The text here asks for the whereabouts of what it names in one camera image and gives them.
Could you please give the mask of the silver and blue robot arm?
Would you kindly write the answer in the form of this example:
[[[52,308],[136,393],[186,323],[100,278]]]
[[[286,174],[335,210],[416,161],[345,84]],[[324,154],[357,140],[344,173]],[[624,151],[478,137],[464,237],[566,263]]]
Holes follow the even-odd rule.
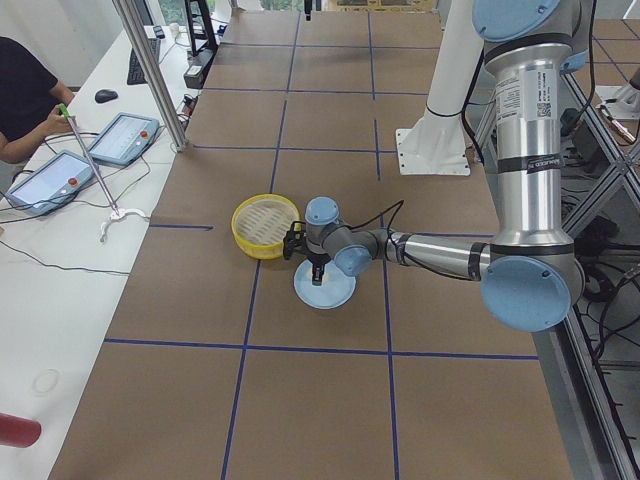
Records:
[[[390,228],[346,224],[336,202],[311,200],[305,228],[287,250],[311,264],[313,284],[333,264],[347,277],[376,259],[477,281],[487,310],[517,330],[562,322],[580,297],[584,274],[561,221],[560,113],[564,74],[586,61],[592,1],[455,1],[450,7],[423,116],[396,133],[405,175],[464,175],[461,120],[479,67],[494,77],[498,233],[469,243]]]

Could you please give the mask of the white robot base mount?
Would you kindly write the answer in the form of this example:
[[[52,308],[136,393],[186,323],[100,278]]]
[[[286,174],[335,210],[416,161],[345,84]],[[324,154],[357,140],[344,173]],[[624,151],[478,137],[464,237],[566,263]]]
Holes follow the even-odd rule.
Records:
[[[462,111],[483,49],[472,10],[471,1],[451,3],[424,114],[412,128],[396,131],[403,175],[470,174]]]

